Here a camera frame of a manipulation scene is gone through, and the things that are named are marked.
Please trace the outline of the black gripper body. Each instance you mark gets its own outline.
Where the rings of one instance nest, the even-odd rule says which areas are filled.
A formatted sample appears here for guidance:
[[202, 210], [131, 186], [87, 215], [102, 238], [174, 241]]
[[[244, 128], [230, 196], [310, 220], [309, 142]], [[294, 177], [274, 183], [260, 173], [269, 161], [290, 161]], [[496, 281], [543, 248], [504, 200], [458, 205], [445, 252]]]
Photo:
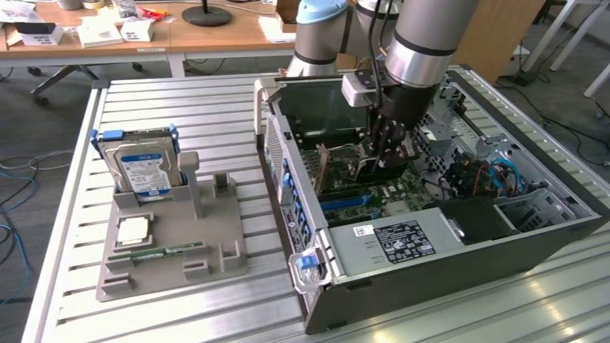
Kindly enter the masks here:
[[369, 128], [374, 127], [378, 116], [404, 124], [406, 129], [414, 129], [426, 115], [437, 94], [437, 86], [418, 88], [402, 84], [382, 88], [382, 107], [369, 110]]

